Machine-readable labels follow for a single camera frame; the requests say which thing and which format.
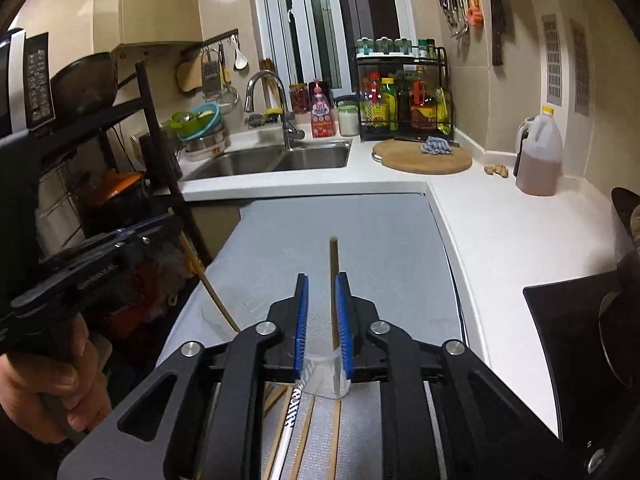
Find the metal screw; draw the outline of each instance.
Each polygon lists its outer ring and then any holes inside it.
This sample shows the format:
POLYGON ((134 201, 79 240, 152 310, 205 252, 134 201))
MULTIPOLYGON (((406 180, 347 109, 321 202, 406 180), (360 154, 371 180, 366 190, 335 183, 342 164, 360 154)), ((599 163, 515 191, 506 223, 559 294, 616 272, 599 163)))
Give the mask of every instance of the metal screw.
POLYGON ((451 355, 461 355, 465 351, 465 346, 460 341, 449 341, 444 348, 451 355))
POLYGON ((202 345, 196 341, 189 341, 180 347, 180 352, 185 357, 193 357, 198 355, 202 350, 202 345))
POLYGON ((255 326, 255 331, 260 335, 273 334, 276 331, 276 325, 271 321, 263 321, 255 326))
POLYGON ((389 332, 391 327, 386 321, 374 321, 371 323, 370 329, 374 334, 383 335, 389 332))
POLYGON ((589 463, 587 464, 587 473, 591 474, 596 471, 596 468, 604 460, 604 455, 604 449, 599 449, 593 454, 593 456, 589 460, 589 463))

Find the orange pot lid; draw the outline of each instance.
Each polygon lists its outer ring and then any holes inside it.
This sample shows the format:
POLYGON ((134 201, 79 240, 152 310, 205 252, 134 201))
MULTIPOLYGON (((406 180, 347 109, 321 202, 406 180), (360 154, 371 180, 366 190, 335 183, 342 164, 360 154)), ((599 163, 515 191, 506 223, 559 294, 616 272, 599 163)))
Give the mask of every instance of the orange pot lid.
POLYGON ((127 187, 133 186, 142 178, 142 173, 118 173, 111 169, 102 176, 100 187, 87 197, 87 203, 91 206, 100 206, 123 192, 127 187))

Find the stainless steel sink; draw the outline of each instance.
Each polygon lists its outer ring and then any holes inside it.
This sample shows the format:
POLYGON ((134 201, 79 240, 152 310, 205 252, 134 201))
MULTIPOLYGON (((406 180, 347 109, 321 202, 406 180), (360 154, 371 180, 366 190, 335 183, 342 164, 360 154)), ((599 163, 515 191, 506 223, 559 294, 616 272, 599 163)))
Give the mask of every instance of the stainless steel sink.
POLYGON ((286 150, 284 146, 229 152, 214 158, 186 180, 233 176, 270 171, 320 170, 347 165, 351 143, 343 140, 322 144, 302 144, 286 150))
POLYGON ((270 146, 224 153, 197 169, 187 180, 271 171, 283 151, 283 146, 270 146))
POLYGON ((320 170, 344 168, 347 165, 350 142, 316 144, 306 148, 294 148, 284 152, 273 171, 320 170))

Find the microwave control panel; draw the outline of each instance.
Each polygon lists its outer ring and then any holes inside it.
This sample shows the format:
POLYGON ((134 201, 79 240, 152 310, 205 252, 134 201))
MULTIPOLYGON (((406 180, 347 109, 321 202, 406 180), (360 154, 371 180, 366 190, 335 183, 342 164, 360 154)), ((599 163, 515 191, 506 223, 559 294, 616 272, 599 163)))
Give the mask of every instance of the microwave control panel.
POLYGON ((33 130, 55 118, 49 82, 49 34, 24 41, 24 105, 33 130))

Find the white ladle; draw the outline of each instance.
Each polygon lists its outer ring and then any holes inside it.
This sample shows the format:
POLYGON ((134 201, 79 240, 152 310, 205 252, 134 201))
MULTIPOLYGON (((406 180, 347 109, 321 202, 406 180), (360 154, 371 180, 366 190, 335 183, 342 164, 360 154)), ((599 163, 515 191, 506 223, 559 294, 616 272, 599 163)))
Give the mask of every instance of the white ladle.
POLYGON ((240 52, 240 46, 238 45, 238 37, 232 36, 231 42, 234 44, 234 47, 236 48, 236 63, 234 64, 234 69, 242 70, 246 68, 246 66, 249 64, 249 60, 244 56, 242 52, 240 52))

